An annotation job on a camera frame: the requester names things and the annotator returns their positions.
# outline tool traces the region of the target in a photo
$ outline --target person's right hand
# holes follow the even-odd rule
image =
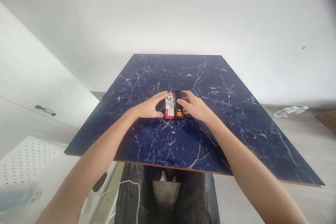
[[[183,90],[182,93],[186,94],[187,97],[177,99],[176,101],[195,119],[207,122],[213,116],[216,116],[202,99],[195,96],[191,91]]]

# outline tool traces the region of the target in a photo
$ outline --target person's left hand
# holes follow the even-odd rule
[[[171,92],[167,93],[167,91],[160,92],[158,94],[153,95],[147,101],[144,101],[143,103],[139,105],[136,105],[130,110],[132,110],[132,113],[135,113],[137,117],[143,117],[143,118],[160,117],[162,118],[164,114],[162,112],[156,111],[155,106],[159,103],[159,101],[162,101],[164,98],[166,98],[170,94]]]

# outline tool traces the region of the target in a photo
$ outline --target hand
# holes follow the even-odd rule
[[[154,118],[160,117],[162,118],[164,114],[162,112],[156,111],[155,106],[162,101],[164,98],[169,96],[171,92],[167,93],[167,91],[163,91],[161,93],[157,93],[153,95],[147,101],[131,108],[130,110],[136,117],[143,117],[143,118]]]
[[[176,101],[195,119],[207,122],[211,120],[213,116],[216,116],[202,99],[195,96],[191,91],[184,90],[182,93],[186,94],[187,97],[177,99]]]

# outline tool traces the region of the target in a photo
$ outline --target dark pants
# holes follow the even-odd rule
[[[156,205],[153,180],[160,180],[161,170],[140,164],[126,163],[121,181],[132,180],[140,184],[139,224],[151,223],[215,223],[219,224],[214,178],[210,173],[178,171],[180,191],[171,219],[160,219]],[[138,186],[123,183],[119,188],[115,224],[135,223],[138,206]]]

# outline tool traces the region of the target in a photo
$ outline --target marble board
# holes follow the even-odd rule
[[[219,55],[134,54],[65,153],[83,155],[128,109],[165,90],[191,90],[201,97],[278,179],[324,185]],[[182,121],[138,119],[123,138],[115,159],[232,174],[212,134],[190,115]]]

